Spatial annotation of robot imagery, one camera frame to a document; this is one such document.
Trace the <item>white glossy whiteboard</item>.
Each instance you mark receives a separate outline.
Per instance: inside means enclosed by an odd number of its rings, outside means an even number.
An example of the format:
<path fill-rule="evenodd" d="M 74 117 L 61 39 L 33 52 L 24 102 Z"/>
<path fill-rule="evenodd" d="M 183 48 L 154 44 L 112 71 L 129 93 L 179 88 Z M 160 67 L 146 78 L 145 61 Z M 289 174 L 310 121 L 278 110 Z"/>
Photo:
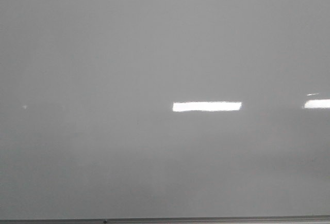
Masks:
<path fill-rule="evenodd" d="M 1 0 L 1 219 L 329 214 L 329 0 Z"/>

